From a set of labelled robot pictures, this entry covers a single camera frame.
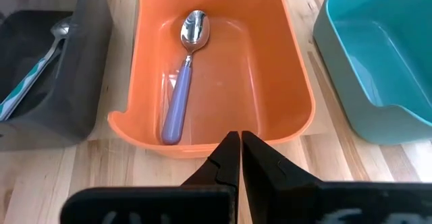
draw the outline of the teal plastic bin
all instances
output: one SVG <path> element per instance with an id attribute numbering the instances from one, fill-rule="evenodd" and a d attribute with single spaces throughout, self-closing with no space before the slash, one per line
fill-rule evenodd
<path id="1" fill-rule="evenodd" d="M 313 34 L 358 135 L 432 138 L 432 0 L 325 0 Z"/>

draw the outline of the orange plastic bin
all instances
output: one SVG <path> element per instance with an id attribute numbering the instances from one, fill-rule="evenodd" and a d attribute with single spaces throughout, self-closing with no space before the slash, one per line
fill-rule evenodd
<path id="1" fill-rule="evenodd" d="M 139 0 L 126 112 L 110 126 L 126 141 L 174 158 L 208 156 L 229 131 L 287 142 L 311 122 L 315 103 L 285 0 Z M 207 46 L 194 54 L 182 140 L 161 128 L 186 56 L 180 29 L 195 9 L 210 18 Z"/>

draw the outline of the wooden surface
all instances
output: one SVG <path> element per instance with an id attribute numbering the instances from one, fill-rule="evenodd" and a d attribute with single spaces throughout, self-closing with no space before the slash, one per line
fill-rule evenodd
<path id="1" fill-rule="evenodd" d="M 126 106 L 137 0 L 109 0 L 115 21 L 98 123 L 75 147 L 0 152 L 0 223 L 58 223 L 71 194 L 92 186 L 164 186 L 182 183 L 204 159 L 173 160 L 116 138 L 107 112 Z M 276 149 L 323 180 L 432 182 L 430 141 L 377 146 L 355 136 L 314 45 L 312 27 L 323 0 L 288 0 L 290 15 L 317 102 L 305 135 Z M 240 223 L 251 223 L 244 186 Z"/>

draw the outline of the metal spoon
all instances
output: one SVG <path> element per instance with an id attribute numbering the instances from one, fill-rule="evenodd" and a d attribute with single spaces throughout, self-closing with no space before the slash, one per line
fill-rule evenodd
<path id="1" fill-rule="evenodd" d="M 209 35 L 210 23 L 206 14 L 202 11 L 190 13 L 184 21 L 180 33 L 180 39 L 188 55 L 180 68 L 162 129 L 162 141 L 166 144 L 177 144 L 182 138 L 184 115 L 192 75 L 192 54 L 207 43 Z"/>
<path id="2" fill-rule="evenodd" d="M 26 77 L 12 90 L 0 104 L 0 121 L 4 121 L 14 112 L 15 108 L 20 104 L 21 100 L 26 96 L 27 92 L 33 86 L 40 74 L 49 64 L 50 58 L 53 56 L 59 42 L 66 38 L 69 32 L 70 17 L 62 19 L 51 28 L 51 33 L 55 39 L 48 53 L 40 59 L 40 61 L 28 72 Z"/>

